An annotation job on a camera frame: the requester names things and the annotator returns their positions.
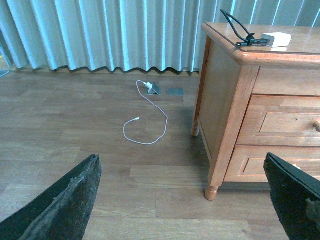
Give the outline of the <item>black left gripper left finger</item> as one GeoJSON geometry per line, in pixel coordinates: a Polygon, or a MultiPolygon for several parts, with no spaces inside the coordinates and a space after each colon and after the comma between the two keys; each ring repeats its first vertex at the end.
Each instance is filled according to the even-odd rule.
{"type": "Polygon", "coordinates": [[[90,155],[22,209],[0,223],[2,240],[81,240],[102,176],[90,155]]]}

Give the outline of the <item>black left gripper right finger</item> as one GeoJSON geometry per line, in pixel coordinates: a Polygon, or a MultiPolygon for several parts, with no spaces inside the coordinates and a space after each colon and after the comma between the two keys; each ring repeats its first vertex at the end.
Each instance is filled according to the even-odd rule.
{"type": "Polygon", "coordinates": [[[264,171],[270,198],[291,240],[320,238],[320,181],[269,152],[264,171]]]}

